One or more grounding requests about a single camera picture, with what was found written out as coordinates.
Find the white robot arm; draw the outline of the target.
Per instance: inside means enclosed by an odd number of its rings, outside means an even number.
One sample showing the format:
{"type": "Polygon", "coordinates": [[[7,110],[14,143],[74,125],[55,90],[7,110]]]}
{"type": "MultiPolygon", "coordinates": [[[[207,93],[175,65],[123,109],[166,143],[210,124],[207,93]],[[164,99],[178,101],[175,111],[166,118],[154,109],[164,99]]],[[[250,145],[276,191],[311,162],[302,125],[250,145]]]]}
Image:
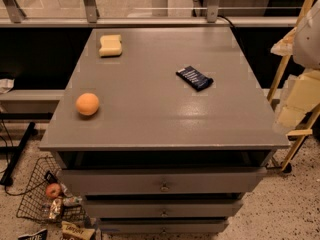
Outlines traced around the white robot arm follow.
{"type": "Polygon", "coordinates": [[[320,68],[320,1],[312,6],[297,26],[293,60],[305,68],[320,68]]]}

